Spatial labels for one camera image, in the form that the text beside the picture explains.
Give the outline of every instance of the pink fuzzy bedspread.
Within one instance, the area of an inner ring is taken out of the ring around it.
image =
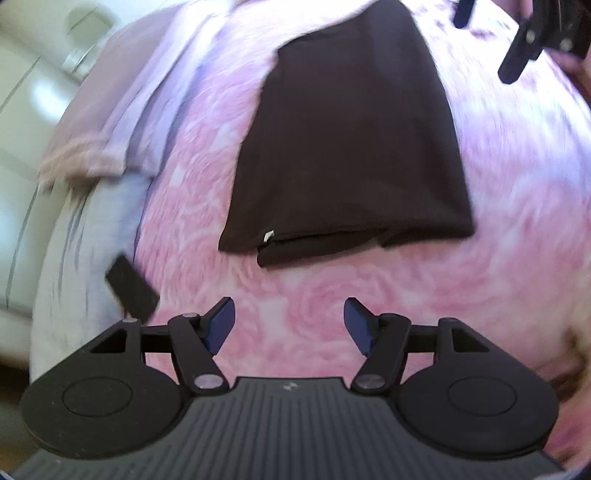
[[[203,71],[137,249],[139,267],[162,294],[155,323],[205,312],[223,296],[234,299],[236,326],[216,357],[229,378],[350,381],[363,357],[343,325],[349,296],[414,323],[458,317],[548,379],[584,368],[591,351],[589,108],[546,54],[512,86],[498,80],[517,26],[489,0],[477,0],[466,30],[452,26],[449,0],[404,3],[447,90],[477,233],[462,242],[370,248],[278,270],[262,270],[255,255],[219,253],[236,158],[274,51],[366,2],[241,6]],[[172,371],[165,359],[151,362]],[[424,365],[413,358],[408,372]],[[583,382],[564,403],[548,445],[571,465],[591,457],[585,411],[591,413],[591,394]]]

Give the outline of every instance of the brown floor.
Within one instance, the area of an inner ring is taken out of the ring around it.
[[[0,470],[9,472],[35,452],[18,415],[28,373],[0,365]]]

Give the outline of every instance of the dark brown fabric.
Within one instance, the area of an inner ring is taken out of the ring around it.
[[[405,6],[379,0],[279,49],[221,251],[258,248],[264,267],[473,232],[452,114]]]

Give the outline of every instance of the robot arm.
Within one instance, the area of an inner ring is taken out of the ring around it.
[[[464,28],[475,0],[459,0],[453,23]],[[591,45],[591,0],[533,0],[532,15],[523,20],[499,67],[503,83],[514,83],[530,60],[544,48],[584,59]]]

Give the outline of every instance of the gray ribbed panel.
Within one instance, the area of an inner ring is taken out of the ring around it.
[[[41,451],[13,477],[532,480],[556,470],[541,453],[499,462],[447,456],[408,434],[383,399],[353,395],[340,379],[248,378],[224,397],[195,400],[169,435],[140,452],[89,462]]]

